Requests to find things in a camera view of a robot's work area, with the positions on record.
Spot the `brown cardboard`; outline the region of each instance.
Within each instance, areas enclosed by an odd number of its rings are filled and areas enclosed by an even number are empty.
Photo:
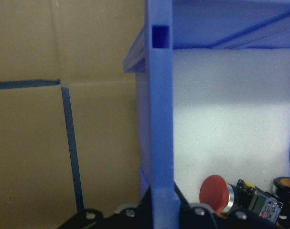
[[[143,12],[138,0],[0,1],[0,82],[70,88],[84,204],[105,215],[138,202],[135,83],[122,60]],[[76,212],[60,100],[58,87],[0,91],[0,228],[55,228]]]
[[[63,117],[60,86],[0,90],[0,228],[55,227],[75,213]]]

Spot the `bolt head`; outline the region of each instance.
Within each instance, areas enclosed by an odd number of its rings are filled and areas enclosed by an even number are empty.
[[[202,208],[195,208],[195,209],[194,209],[194,212],[195,212],[195,214],[198,215],[198,216],[204,216],[204,215],[205,215],[205,211],[204,211],[204,209],[202,209]]]
[[[135,211],[132,210],[132,209],[127,209],[126,210],[126,216],[129,217],[129,218],[135,217]]]
[[[86,219],[94,220],[95,218],[96,218],[96,214],[95,213],[91,213],[91,212],[87,212],[86,213]]]
[[[238,219],[243,219],[243,220],[247,219],[247,215],[243,211],[237,211],[235,212],[235,215]]]

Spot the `blue shelf frame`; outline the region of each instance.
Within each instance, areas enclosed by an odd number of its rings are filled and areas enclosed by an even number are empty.
[[[146,0],[145,23],[124,59],[136,74],[141,196],[155,229],[178,229],[173,181],[173,49],[290,48],[290,0]]]

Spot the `square hole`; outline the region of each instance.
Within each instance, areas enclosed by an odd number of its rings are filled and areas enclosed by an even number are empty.
[[[152,47],[167,49],[169,43],[169,26],[154,25],[152,27]]]

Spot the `white foam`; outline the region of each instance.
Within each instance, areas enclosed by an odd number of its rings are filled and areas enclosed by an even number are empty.
[[[270,190],[289,176],[290,49],[174,51],[174,171],[189,202],[221,175]]]

